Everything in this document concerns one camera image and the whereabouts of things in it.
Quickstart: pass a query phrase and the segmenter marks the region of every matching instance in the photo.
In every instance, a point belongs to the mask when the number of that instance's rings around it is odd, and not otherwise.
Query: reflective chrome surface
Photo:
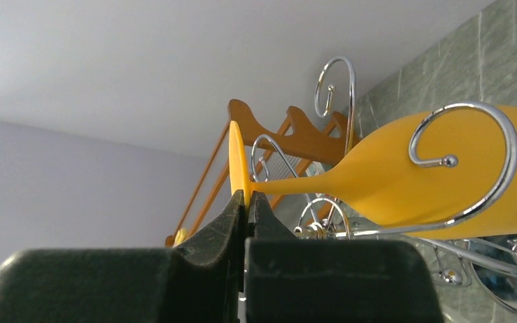
[[[476,252],[476,250],[465,250],[453,244],[449,244],[445,241],[430,239],[421,239],[421,241],[437,246],[440,249],[453,252],[454,254],[484,268],[490,268],[491,270],[496,271],[500,274],[517,278],[517,265],[515,264],[494,259],[490,256],[478,253]]]
[[[332,205],[332,207],[334,209],[336,209],[338,211],[338,213],[342,217],[342,220],[343,220],[343,223],[344,223],[344,226],[345,226],[344,238],[350,239],[351,235],[347,234],[347,233],[351,232],[350,223],[348,221],[348,218],[346,218],[344,212],[342,211],[342,208],[340,208],[338,203],[336,203],[336,201],[334,201],[332,199],[329,199],[327,197],[318,197],[318,198],[312,200],[311,202],[309,202],[306,205],[306,207],[304,207],[304,210],[302,210],[302,214],[300,215],[300,218],[298,219],[298,226],[294,229],[294,232],[296,232],[298,234],[298,237],[299,238],[306,238],[306,239],[315,238],[315,237],[312,236],[312,234],[304,233],[304,230],[302,230],[300,228],[300,226],[302,225],[302,219],[304,218],[304,215],[306,214],[306,210],[311,208],[314,204],[319,203],[319,202],[328,202],[328,203],[330,203]],[[329,221],[329,219],[324,219],[324,220],[326,220],[325,221],[326,223],[324,223],[324,225],[319,224],[320,228],[322,228],[324,230],[324,232],[325,232],[324,238],[327,238],[327,237],[336,238],[335,234],[329,232],[329,230],[328,230],[328,228],[331,225],[331,222]]]
[[[483,238],[483,240],[489,243],[473,240],[469,244],[469,249],[500,262],[517,265],[517,257],[514,256],[517,252],[517,235],[488,237]],[[517,278],[503,275],[503,273],[479,265],[473,265],[471,268],[473,276],[484,286],[494,300],[509,311],[517,313]]]
[[[336,87],[333,84],[330,84],[328,86],[328,99],[326,100],[326,108],[324,109],[324,111],[320,111],[320,90],[322,89],[322,84],[324,83],[326,72],[330,69],[332,65],[334,65],[334,63],[338,61],[343,61],[344,63],[346,63],[349,72],[348,121],[346,129],[345,147],[345,153],[347,153],[350,149],[351,136],[353,135],[353,117],[355,113],[355,69],[353,68],[353,64],[347,57],[334,57],[333,59],[329,60],[326,63],[326,65],[324,65],[324,67],[322,68],[322,72],[318,77],[318,83],[316,84],[316,92],[314,93],[314,111],[316,111],[316,114],[321,118],[328,116],[332,111],[332,103]]]
[[[256,140],[254,140],[254,143],[252,144],[252,149],[250,151],[250,171],[252,172],[252,177],[254,178],[255,182],[259,181],[259,179],[258,179],[259,178],[259,174],[256,171],[254,159],[255,159],[255,155],[256,155],[257,146],[259,145],[261,140],[268,141],[271,144],[271,146],[273,146],[275,151],[280,155],[280,158],[282,158],[282,160],[284,161],[284,163],[286,164],[286,166],[288,167],[288,170],[290,170],[292,175],[294,177],[299,177],[298,173],[296,172],[294,167],[292,167],[292,165],[290,164],[290,161],[288,161],[288,159],[284,155],[284,152],[282,151],[282,148],[280,148],[279,144],[271,136],[263,134],[263,135],[258,136],[256,138]],[[269,177],[268,177],[269,176],[269,171],[268,171],[268,168],[267,168],[267,163],[264,160],[262,160],[261,164],[263,165],[263,167],[265,169],[265,174],[267,175],[267,180],[268,180],[269,179]],[[310,213],[312,214],[312,218],[314,219],[314,222],[318,222],[319,223],[320,219],[318,218],[318,214],[316,213],[316,210],[314,209],[314,207],[312,207],[312,199],[310,198],[310,195],[304,194],[304,198],[306,199],[306,201],[310,205],[309,209],[310,209]],[[302,218],[304,217],[304,214],[305,214],[305,212],[302,212],[302,216],[300,217],[299,223],[302,222]]]
[[[438,269],[431,271],[434,284],[452,287],[467,287],[472,283],[473,280],[467,272],[465,261],[461,257],[452,255],[457,257],[460,268],[447,267],[445,266],[445,262],[441,260],[438,247],[432,246],[432,248],[435,254],[435,261],[438,266]]]
[[[324,219],[324,220],[326,220],[326,222],[322,223],[326,230],[330,229],[330,227],[333,225],[332,220],[334,218],[334,212],[336,211],[336,209],[340,209],[340,211],[343,213],[343,211],[341,210],[340,207],[336,207],[337,203],[339,202],[339,199],[335,197],[334,198],[334,202],[336,202],[336,203],[335,204],[332,203],[332,207],[330,208],[330,212],[328,213],[328,217],[326,219]]]

